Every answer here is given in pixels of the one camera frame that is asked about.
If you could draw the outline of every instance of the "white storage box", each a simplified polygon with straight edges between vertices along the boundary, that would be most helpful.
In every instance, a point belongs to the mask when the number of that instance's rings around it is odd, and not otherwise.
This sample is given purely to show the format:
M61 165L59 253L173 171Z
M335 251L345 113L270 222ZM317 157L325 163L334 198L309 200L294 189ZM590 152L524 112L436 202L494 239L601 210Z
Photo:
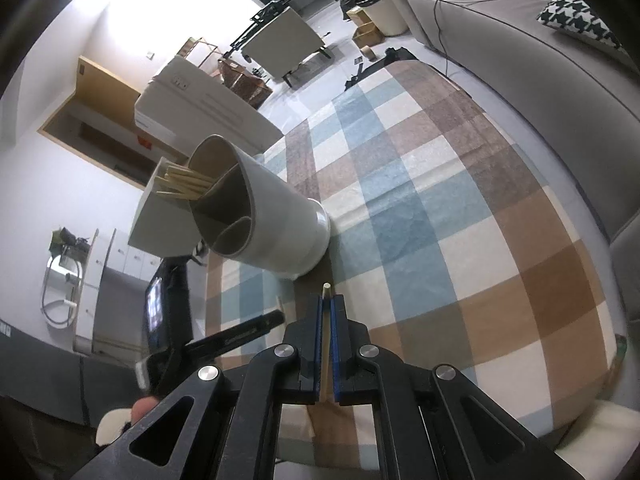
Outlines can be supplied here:
M213 134L250 155L265 152L282 137L271 121L180 56L153 76L136 102L135 120L188 156Z

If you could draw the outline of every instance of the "floor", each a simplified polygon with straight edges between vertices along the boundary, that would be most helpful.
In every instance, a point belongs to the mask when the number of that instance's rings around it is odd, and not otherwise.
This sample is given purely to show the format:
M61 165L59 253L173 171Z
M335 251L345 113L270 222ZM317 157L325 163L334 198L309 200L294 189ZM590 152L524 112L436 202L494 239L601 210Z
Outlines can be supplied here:
M333 2L333 0L316 0L308 4L308 6L303 7L302 11L299 12L299 14L305 19L311 19L318 12L332 5Z
M308 23L324 37L334 59L324 65L319 55L307 60L290 77L293 89L289 89L284 82L270 82L269 86L274 92L260 108L260 113L276 124L284 134L344 91L345 81L358 69L354 60L361 56L357 46L351 41L355 25L342 20L342 12L337 4L317 13ZM446 72L451 80L468 92L513 137L549 182L591 253L609 305L614 331L629 337L621 377L611 400L640 410L640 333L628 334L612 271L609 246L577 192L574 178L537 131L510 104L465 68L453 62L447 64L443 56L428 50L410 34L386 38L382 44L373 47L373 51L378 56L384 56L385 49L401 46L422 62L442 73ZM366 68L370 62L366 59L364 61ZM320 468L283 463L277 466L274 477L319 479L336 478L335 474ZM370 474L362 476L363 479L376 477Z

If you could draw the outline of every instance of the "metal screw cap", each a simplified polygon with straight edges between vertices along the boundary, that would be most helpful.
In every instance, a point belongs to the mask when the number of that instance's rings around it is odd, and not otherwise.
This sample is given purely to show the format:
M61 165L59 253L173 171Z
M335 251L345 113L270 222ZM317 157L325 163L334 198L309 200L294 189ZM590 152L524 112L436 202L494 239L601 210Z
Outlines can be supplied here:
M293 352L293 346L291 345L278 345L273 349L273 353L278 357L289 357Z
M440 365L436 368L436 375L444 381L450 381L456 376L456 370L449 365Z
M218 376L218 369L215 366L203 366L198 370L198 377L203 381L211 381Z
M380 350L375 345L362 345L360 347L360 355L362 357L375 357L380 353Z

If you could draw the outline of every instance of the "black and white pillow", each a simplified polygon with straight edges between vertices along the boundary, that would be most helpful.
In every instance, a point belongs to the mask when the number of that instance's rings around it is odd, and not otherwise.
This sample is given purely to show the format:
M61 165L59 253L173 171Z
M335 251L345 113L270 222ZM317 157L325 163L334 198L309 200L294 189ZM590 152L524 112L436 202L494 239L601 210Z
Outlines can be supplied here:
M594 46L609 47L626 54L610 28L584 0L551 0L538 15L538 21L547 27L577 34L580 40Z

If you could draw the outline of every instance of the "wooden chopstick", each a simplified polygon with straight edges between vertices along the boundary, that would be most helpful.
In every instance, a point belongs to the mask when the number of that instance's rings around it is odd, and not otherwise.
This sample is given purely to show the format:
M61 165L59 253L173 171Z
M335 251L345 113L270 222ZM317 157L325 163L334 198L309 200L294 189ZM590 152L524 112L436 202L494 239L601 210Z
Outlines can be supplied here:
M215 184L216 180L197 171L168 162L165 166L164 177L156 176L155 182L162 188L156 191L156 194L184 200L198 200Z

